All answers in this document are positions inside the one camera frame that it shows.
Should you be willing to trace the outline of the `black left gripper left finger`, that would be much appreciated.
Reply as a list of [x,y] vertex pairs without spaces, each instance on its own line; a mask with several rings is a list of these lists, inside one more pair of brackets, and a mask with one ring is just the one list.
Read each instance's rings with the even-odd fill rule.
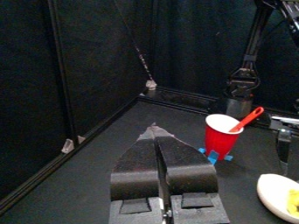
[[111,172],[109,224],[164,224],[156,133],[149,128]]

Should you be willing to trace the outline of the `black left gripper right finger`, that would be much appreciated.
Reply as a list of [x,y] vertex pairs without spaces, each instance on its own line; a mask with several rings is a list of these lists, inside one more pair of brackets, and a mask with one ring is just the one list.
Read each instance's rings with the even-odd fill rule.
[[173,224],[230,224],[214,164],[164,128],[154,126],[153,132],[165,165]]

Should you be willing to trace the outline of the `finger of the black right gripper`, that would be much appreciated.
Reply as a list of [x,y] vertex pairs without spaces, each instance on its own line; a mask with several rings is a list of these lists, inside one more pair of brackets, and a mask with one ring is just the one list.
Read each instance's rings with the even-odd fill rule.
[[286,176],[289,171],[289,153],[292,145],[292,131],[281,129],[277,133],[276,149],[280,158],[282,173]]

